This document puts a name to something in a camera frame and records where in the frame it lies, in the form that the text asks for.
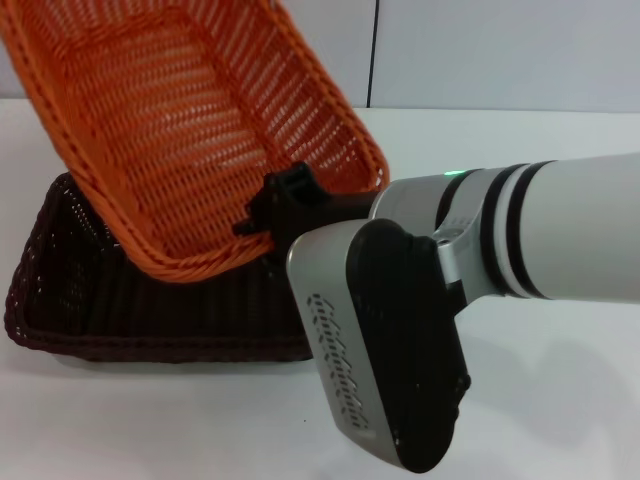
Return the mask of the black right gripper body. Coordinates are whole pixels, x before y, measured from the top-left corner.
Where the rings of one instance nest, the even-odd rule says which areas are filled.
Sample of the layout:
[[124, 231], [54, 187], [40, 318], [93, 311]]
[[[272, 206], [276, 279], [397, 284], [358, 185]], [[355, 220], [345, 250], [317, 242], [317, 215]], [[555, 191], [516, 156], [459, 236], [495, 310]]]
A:
[[304, 203], [278, 194], [270, 207], [272, 256], [283, 261], [294, 241], [304, 233], [334, 223], [366, 219], [376, 196], [377, 192], [330, 195], [326, 200]]

